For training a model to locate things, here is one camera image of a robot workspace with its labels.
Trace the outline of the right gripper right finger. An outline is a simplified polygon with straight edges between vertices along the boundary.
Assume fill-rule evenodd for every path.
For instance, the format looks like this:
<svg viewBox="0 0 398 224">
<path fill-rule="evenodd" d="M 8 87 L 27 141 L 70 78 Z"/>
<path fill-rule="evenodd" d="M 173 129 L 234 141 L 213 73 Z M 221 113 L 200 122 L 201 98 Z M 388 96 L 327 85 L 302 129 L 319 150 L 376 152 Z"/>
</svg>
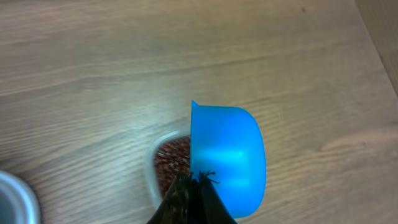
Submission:
<svg viewBox="0 0 398 224">
<path fill-rule="evenodd" d="M 192 223 L 193 224 L 237 224 L 227 211 L 209 178 L 212 171 L 199 171 L 192 180 Z"/>
</svg>

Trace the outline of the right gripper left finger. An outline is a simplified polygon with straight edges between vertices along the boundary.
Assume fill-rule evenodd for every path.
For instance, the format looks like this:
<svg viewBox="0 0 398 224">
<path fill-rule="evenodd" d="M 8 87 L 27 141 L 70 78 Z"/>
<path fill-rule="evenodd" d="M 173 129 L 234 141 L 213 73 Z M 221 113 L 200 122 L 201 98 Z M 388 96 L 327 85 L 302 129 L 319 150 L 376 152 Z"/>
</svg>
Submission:
<svg viewBox="0 0 398 224">
<path fill-rule="evenodd" d="M 147 224 L 187 224 L 192 180 L 179 172 Z"/>
</svg>

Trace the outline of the blue plastic scoop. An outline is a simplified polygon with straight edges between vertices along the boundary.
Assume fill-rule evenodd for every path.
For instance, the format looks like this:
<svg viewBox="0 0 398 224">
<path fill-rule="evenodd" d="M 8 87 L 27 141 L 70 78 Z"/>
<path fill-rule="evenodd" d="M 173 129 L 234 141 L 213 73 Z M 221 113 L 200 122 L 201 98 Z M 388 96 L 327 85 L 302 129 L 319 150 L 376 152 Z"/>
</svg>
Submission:
<svg viewBox="0 0 398 224">
<path fill-rule="evenodd" d="M 210 171 L 215 190 L 233 218 L 253 214 L 266 189 L 261 130 L 246 110 L 192 102 L 190 170 Z"/>
</svg>

